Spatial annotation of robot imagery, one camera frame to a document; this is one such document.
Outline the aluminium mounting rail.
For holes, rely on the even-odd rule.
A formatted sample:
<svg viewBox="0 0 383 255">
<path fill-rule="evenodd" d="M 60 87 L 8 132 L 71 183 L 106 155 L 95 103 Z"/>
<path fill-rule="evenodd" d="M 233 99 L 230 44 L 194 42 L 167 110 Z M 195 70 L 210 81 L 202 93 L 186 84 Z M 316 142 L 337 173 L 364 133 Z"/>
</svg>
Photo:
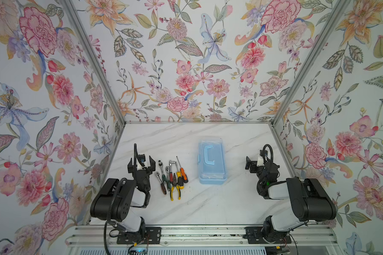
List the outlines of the aluminium mounting rail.
<svg viewBox="0 0 383 255">
<path fill-rule="evenodd" d="M 143 241 L 138 247 L 245 247 L 272 246 L 288 244 L 290 248 L 295 247 L 334 247 L 338 248 L 337 239 L 333 231 L 327 225 L 310 224 L 293 230 L 286 241 L 275 243 L 264 242 L 263 238 L 255 239 L 250 243 L 246 228 L 248 225 L 150 225 L 160 227 L 160 243 L 153 244 L 152 238 Z M 103 225 L 88 225 L 73 228 L 73 234 L 66 239 L 68 248 L 72 247 L 103 247 Z M 106 232 L 106 243 L 108 247 L 129 247 L 131 244 L 117 244 L 118 238 L 111 238 L 108 227 Z"/>
</svg>

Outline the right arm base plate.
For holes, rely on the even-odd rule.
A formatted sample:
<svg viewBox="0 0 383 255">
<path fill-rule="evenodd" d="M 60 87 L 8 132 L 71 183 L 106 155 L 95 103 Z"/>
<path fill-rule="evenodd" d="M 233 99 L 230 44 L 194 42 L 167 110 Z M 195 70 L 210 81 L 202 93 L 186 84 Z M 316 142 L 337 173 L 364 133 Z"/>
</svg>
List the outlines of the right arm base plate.
<svg viewBox="0 0 383 255">
<path fill-rule="evenodd" d="M 249 244 L 291 244 L 292 240 L 288 232 L 263 231 L 262 226 L 245 227 L 243 239 L 247 239 Z"/>
</svg>

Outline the orange black screwdriver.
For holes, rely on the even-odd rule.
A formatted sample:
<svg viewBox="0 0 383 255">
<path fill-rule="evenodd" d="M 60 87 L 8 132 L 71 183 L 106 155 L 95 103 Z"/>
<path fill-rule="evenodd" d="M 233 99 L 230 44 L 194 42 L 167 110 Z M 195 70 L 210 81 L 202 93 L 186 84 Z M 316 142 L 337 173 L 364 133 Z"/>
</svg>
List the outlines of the orange black screwdriver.
<svg viewBox="0 0 383 255">
<path fill-rule="evenodd" d="M 179 164 L 179 167 L 180 167 L 180 172 L 181 172 L 181 176 L 182 176 L 182 178 L 183 178 L 183 181 L 184 181 L 184 183 L 188 183 L 188 177 L 187 177 L 187 175 L 186 175 L 186 173 L 185 173 L 185 170 L 184 170 L 184 168 L 181 166 L 180 161 L 179 161 L 179 158 L 178 158 L 178 157 L 176 157 L 176 158 L 177 158 L 177 161 L 178 161 L 178 164 Z"/>
</svg>

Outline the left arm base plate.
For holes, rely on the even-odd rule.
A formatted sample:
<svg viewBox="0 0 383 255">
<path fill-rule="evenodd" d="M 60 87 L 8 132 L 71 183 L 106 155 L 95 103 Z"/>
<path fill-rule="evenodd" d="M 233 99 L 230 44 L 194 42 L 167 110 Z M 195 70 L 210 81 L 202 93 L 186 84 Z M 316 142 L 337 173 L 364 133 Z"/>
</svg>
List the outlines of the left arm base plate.
<svg viewBox="0 0 383 255">
<path fill-rule="evenodd" d="M 138 232 L 120 232 L 117 237 L 117 244 L 160 244 L 161 236 L 161 227 L 145 227 Z"/>
</svg>

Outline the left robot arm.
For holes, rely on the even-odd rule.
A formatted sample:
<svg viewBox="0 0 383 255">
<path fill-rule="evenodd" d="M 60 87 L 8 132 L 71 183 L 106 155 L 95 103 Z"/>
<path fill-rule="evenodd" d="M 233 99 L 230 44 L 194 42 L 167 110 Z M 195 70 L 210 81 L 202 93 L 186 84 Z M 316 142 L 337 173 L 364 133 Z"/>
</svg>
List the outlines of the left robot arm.
<svg viewBox="0 0 383 255">
<path fill-rule="evenodd" d="M 119 232 L 144 235 L 145 221 L 131 208 L 146 208 L 149 204 L 150 176 L 156 170 L 155 160 L 152 157 L 149 160 L 149 166 L 145 155 L 130 160 L 128 172 L 133 175 L 132 180 L 125 177 L 107 179 L 91 203 L 91 217 L 105 221 Z"/>
</svg>

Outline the ratchet wrench dark red handle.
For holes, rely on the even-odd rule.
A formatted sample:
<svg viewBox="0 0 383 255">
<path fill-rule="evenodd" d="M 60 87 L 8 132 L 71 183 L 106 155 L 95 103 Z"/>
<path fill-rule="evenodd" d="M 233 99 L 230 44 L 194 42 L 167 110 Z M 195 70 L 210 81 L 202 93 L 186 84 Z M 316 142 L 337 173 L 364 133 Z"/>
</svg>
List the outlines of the ratchet wrench dark red handle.
<svg viewBox="0 0 383 255">
<path fill-rule="evenodd" d="M 156 177 L 158 178 L 159 182 L 160 182 L 160 187 L 161 187 L 161 190 L 163 192 L 164 195 L 167 194 L 167 190 L 166 190 L 166 187 L 165 187 L 165 184 L 163 182 L 163 180 L 161 179 L 161 174 L 159 172 L 156 172 L 155 173 Z"/>
</svg>

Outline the blue transparent plastic toolbox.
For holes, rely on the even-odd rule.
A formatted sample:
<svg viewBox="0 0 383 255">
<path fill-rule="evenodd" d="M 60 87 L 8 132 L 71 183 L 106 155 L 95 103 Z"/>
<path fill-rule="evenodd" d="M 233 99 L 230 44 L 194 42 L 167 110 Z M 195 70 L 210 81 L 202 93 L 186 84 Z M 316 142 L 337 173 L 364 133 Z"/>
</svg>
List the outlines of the blue transparent plastic toolbox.
<svg viewBox="0 0 383 255">
<path fill-rule="evenodd" d="M 202 137 L 198 154 L 199 180 L 201 184 L 222 185 L 228 178 L 220 137 Z"/>
</svg>

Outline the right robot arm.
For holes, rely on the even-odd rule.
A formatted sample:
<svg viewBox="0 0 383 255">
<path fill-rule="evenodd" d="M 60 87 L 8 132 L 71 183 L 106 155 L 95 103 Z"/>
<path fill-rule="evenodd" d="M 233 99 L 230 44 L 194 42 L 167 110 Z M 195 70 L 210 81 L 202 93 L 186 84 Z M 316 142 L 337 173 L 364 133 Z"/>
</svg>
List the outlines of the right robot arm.
<svg viewBox="0 0 383 255">
<path fill-rule="evenodd" d="M 269 243 L 283 240 L 308 221 L 331 221 L 337 208 L 315 178 L 287 178 L 279 181 L 279 165 L 263 157 L 257 161 L 246 157 L 245 169 L 256 174 L 257 193 L 268 200 L 287 200 L 290 207 L 270 215 L 262 224 L 261 237 Z"/>
</svg>

